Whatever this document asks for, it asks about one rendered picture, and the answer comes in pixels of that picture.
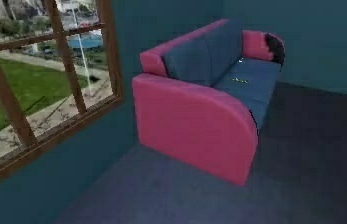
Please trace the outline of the brown framed window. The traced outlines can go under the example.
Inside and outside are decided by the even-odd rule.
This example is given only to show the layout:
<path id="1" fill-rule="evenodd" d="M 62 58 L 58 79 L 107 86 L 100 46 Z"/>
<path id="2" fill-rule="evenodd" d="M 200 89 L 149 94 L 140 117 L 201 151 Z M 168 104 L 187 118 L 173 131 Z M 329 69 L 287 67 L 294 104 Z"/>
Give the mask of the brown framed window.
<path id="1" fill-rule="evenodd" d="M 0 0 L 0 182 L 123 98 L 111 0 Z"/>

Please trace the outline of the pink and blue sofa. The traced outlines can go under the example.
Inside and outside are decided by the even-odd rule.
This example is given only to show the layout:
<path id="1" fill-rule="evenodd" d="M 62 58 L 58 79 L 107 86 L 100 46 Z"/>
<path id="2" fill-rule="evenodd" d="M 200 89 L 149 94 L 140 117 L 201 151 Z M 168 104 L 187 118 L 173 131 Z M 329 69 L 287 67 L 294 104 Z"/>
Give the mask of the pink and blue sofa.
<path id="1" fill-rule="evenodd" d="M 280 37 L 232 19 L 142 52 L 132 80 L 140 142 L 244 184 L 284 59 Z"/>

